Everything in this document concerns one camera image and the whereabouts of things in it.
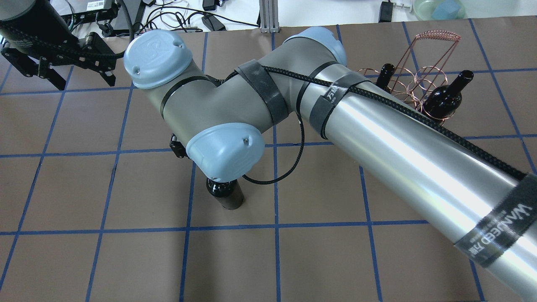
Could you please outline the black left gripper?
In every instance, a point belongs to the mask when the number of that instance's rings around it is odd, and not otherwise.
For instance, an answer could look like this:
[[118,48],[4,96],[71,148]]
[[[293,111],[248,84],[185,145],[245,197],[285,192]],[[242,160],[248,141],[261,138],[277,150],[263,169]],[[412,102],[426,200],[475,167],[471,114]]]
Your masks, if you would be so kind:
[[53,48],[33,44],[30,41],[23,41],[23,45],[27,47],[25,51],[16,47],[15,42],[7,40],[1,48],[1,54],[25,77],[40,77],[48,80],[58,90],[63,91],[66,87],[66,80],[52,67],[76,65],[82,69],[95,71],[108,86],[115,86],[115,58],[88,58],[61,53]]

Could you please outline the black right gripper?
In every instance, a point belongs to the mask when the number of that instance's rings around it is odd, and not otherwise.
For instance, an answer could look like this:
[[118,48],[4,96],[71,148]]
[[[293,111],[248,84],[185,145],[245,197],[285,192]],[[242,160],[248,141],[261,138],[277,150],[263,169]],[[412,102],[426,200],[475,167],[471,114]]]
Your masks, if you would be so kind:
[[177,136],[174,133],[171,134],[171,138],[169,140],[169,148],[172,150],[174,155],[176,155],[176,157],[180,159],[187,157],[186,148],[182,145],[182,143],[178,140]]

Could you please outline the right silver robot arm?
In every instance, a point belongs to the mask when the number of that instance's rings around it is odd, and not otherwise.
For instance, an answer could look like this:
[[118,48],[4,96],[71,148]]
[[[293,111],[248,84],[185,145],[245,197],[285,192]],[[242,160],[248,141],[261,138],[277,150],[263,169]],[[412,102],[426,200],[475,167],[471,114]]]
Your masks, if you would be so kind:
[[347,68],[323,27],[286,39],[217,86],[180,36],[155,29],[123,57],[186,154],[226,183],[260,160],[262,133],[292,112],[398,193],[470,260],[536,300],[536,176],[439,126]]

